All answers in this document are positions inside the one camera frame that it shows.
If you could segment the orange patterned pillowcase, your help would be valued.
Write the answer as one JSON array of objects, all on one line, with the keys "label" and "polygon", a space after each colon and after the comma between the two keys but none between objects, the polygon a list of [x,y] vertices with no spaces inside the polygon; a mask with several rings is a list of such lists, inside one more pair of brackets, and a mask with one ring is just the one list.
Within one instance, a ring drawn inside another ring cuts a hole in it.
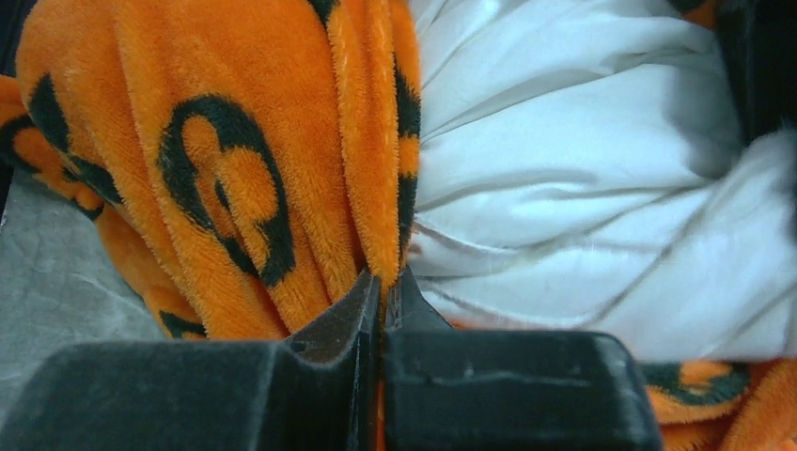
[{"label": "orange patterned pillowcase", "polygon": [[[413,1],[39,1],[1,155],[88,215],[171,337],[284,338],[410,266]],[[643,364],[667,450],[792,450],[796,353]]]}]

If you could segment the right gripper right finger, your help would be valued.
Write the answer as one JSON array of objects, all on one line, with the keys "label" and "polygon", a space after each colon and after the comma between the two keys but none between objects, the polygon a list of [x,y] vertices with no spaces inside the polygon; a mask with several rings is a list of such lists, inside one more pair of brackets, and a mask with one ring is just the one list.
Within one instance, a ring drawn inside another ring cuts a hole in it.
[{"label": "right gripper right finger", "polygon": [[639,368],[608,334],[462,330],[403,272],[383,341],[390,450],[660,450]]}]

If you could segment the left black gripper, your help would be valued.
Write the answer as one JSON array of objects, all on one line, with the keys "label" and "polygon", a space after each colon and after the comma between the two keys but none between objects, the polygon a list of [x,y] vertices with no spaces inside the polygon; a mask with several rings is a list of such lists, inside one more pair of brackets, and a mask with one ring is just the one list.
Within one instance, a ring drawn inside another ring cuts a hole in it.
[{"label": "left black gripper", "polygon": [[719,40],[744,139],[775,132],[786,144],[789,231],[796,234],[796,2],[719,1]]}]

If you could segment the white pillow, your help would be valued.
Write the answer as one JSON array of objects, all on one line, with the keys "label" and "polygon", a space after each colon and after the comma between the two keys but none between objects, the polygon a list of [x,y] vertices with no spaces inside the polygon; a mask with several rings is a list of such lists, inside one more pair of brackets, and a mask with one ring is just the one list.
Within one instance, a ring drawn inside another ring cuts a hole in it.
[{"label": "white pillow", "polygon": [[613,334],[642,361],[796,353],[796,123],[745,143],[667,1],[413,1],[410,266],[444,316]]}]

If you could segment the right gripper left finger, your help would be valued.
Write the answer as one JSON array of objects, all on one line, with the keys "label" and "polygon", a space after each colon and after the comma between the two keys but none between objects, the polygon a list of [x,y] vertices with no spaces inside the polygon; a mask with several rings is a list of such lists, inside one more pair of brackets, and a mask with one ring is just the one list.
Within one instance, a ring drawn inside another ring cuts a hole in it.
[{"label": "right gripper left finger", "polygon": [[281,341],[108,342],[48,358],[5,450],[372,450],[380,280]]}]

